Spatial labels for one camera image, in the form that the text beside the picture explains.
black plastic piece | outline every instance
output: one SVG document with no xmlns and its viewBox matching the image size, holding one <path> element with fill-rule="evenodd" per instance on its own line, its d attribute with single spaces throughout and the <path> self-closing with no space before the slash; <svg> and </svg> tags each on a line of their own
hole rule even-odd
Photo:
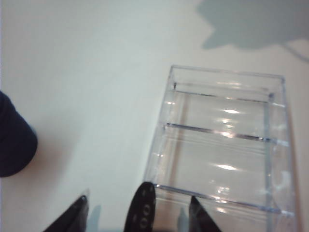
<svg viewBox="0 0 309 232">
<path fill-rule="evenodd" d="M 0 91 L 0 177 L 13 175 L 26 167 L 37 145 L 30 126 L 8 96 Z"/>
<path fill-rule="evenodd" d="M 189 232 L 221 232 L 195 196 L 189 207 Z"/>
<path fill-rule="evenodd" d="M 144 182 L 136 191 L 129 208 L 124 232 L 151 232 L 155 218 L 155 188 Z"/>
<path fill-rule="evenodd" d="M 85 232 L 88 210 L 88 200 L 82 196 L 44 232 Z"/>
</svg>

white surface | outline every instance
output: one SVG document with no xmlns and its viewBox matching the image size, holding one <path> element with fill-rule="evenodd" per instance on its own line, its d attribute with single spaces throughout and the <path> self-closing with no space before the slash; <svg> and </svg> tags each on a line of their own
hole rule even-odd
<svg viewBox="0 0 309 232">
<path fill-rule="evenodd" d="M 122 231 L 173 63 L 286 77 L 309 231 L 308 22 L 288 0 L 2 0 L 1 89 L 39 138 L 1 180 L 2 231 L 42 231 L 85 189 L 88 231 Z"/>
</svg>

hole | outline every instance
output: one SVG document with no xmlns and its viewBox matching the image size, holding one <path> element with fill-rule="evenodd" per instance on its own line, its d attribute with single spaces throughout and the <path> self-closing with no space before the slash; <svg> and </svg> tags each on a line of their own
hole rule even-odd
<svg viewBox="0 0 309 232">
<path fill-rule="evenodd" d="M 145 229 L 145 228 L 147 227 L 147 225 L 148 225 L 147 219 L 146 219 L 146 218 L 142 218 L 142 219 L 140 220 L 140 228 L 141 228 L 141 229 Z"/>
<path fill-rule="evenodd" d="M 150 206 L 148 204 L 144 205 L 143 213 L 145 216 L 150 214 Z"/>
</svg>

dark blue object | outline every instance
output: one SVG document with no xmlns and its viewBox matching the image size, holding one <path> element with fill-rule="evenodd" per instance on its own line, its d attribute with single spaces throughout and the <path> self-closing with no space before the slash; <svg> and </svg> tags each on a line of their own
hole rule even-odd
<svg viewBox="0 0 309 232">
<path fill-rule="evenodd" d="M 37 137 L 0 91 L 0 177 L 21 171 L 33 158 Z"/>
</svg>

transparent container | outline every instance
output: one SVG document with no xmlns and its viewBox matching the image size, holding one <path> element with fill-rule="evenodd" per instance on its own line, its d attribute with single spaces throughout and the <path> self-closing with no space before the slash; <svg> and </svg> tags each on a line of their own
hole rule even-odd
<svg viewBox="0 0 309 232">
<path fill-rule="evenodd" d="M 171 67 L 144 176 L 154 231 L 182 231 L 191 196 L 224 232 L 296 231 L 284 92 L 277 75 Z"/>
</svg>

